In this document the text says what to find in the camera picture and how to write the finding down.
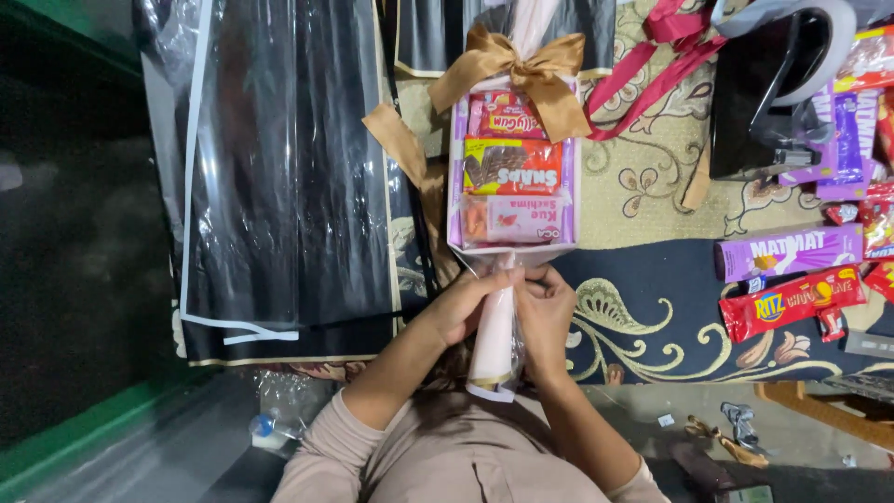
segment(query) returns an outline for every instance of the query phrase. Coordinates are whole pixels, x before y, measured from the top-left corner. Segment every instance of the floor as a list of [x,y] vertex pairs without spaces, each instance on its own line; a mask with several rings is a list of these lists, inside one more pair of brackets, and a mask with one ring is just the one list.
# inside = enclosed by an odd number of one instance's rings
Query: floor
[[[652,384],[648,386],[584,386],[590,401],[643,456],[666,457],[662,446],[668,439],[684,436],[690,414],[709,426],[718,426],[732,436],[732,425],[721,413],[721,403],[747,404],[755,411],[751,421],[760,446],[778,454],[772,465],[813,468],[843,468],[842,458],[851,455],[864,469],[891,469],[888,452],[857,437],[833,429],[782,405],[755,396],[748,384]],[[832,394],[840,390],[808,383],[808,393]],[[671,414],[674,424],[662,428],[658,418]],[[709,454],[715,460],[732,456],[714,441]]]

